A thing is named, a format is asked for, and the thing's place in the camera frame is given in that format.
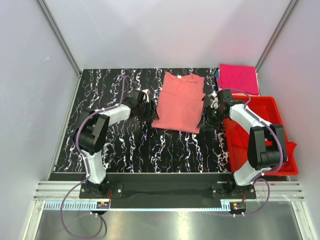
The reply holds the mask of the salmon pink t shirt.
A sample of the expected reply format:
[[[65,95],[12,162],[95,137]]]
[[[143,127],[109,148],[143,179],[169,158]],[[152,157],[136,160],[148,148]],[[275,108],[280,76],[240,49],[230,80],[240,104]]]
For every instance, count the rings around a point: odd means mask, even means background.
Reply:
[[[204,83],[202,76],[166,72],[156,108],[159,119],[152,122],[152,127],[198,134],[204,108]]]

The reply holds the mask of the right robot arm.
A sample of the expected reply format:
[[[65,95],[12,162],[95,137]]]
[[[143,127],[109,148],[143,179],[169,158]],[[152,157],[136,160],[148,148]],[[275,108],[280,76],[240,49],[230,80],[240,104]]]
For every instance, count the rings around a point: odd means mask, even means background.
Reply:
[[[285,130],[281,124],[272,124],[253,112],[248,102],[234,99],[231,89],[219,90],[214,98],[218,106],[204,106],[198,128],[207,130],[230,119],[249,135],[247,160],[231,175],[222,191],[236,199],[249,191],[260,176],[278,171],[287,160]]]

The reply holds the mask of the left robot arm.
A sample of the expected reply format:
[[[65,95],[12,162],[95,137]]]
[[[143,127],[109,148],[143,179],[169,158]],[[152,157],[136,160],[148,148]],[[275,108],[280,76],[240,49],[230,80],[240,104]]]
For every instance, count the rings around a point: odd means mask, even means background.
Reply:
[[[74,129],[73,142],[84,158],[84,192],[97,198],[103,198],[111,192],[108,189],[107,174],[102,161],[107,131],[110,126],[134,117],[141,121],[159,119],[149,89],[134,89],[114,106],[98,110],[86,108],[80,113]]]

